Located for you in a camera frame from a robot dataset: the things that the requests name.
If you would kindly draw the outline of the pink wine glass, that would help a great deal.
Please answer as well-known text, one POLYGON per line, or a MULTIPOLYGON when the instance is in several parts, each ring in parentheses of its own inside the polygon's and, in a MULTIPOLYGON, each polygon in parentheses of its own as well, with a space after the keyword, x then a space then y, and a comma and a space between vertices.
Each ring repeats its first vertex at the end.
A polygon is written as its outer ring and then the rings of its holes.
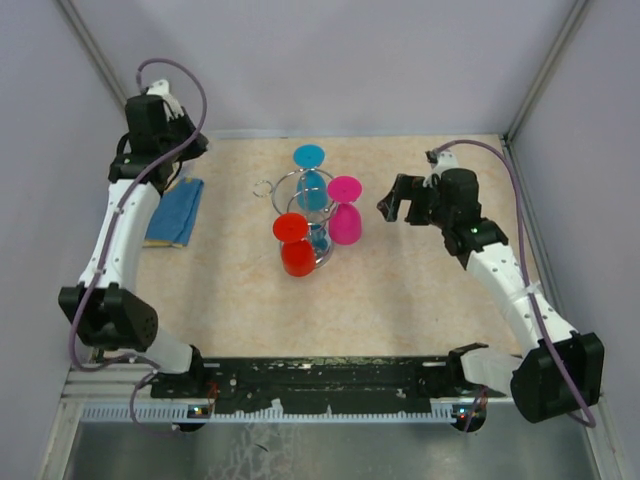
POLYGON ((362 219, 354 203, 362 194, 361 183, 352 176, 338 176, 331 180, 327 192, 337 207, 329 220, 329 235, 339 245, 353 245, 362 236, 362 219))

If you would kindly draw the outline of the blue wine glass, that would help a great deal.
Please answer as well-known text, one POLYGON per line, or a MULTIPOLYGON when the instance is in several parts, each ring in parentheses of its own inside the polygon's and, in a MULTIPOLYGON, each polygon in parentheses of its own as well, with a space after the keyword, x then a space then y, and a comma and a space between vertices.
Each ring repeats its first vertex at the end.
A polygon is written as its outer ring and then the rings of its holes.
POLYGON ((317 171, 324 159, 324 150, 313 144, 300 146, 293 154, 294 163, 303 169, 296 186, 296 199, 299 207, 306 211, 321 211, 328 204, 325 177, 317 171))

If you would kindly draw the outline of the red wine glass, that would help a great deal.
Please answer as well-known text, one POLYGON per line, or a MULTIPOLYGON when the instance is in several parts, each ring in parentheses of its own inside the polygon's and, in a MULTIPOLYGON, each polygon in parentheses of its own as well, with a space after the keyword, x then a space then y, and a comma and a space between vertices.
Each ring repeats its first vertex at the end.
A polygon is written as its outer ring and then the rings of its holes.
POLYGON ((272 227, 275 238, 281 243, 280 257, 284 270, 291 276, 304 277, 315 268, 315 253, 307 239, 309 226, 298 213, 280 215, 272 227))

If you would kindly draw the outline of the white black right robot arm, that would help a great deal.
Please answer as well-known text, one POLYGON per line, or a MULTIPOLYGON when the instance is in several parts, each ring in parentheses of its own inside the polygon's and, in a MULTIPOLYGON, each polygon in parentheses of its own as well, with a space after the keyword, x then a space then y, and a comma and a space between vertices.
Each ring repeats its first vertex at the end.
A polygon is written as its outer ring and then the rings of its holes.
POLYGON ((531 423, 569 414, 593 427, 604 345, 594 333, 581 334, 534 285, 498 224, 483 216, 476 174, 453 168, 430 178, 397 175, 377 208, 388 222, 405 218, 412 226, 440 229, 447 252, 490 293, 521 352, 509 355, 483 344, 451 351, 448 387, 461 396, 480 385, 510 396, 531 423))

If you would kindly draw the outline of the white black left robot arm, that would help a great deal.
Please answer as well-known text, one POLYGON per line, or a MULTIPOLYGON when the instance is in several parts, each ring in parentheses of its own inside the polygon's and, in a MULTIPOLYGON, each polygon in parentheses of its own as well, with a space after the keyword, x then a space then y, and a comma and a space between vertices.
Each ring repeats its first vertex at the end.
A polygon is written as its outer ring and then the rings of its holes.
POLYGON ((83 365, 76 345, 115 351, 116 362, 151 366, 154 397, 194 397, 208 384, 200 351, 162 330, 156 310, 134 289, 146 232, 172 165, 201 156, 208 141, 169 93, 148 89, 128 99, 125 116, 128 131, 109 167, 108 204, 91 259, 78 283, 58 294, 71 323, 69 355, 76 370, 94 373, 111 363, 83 365))

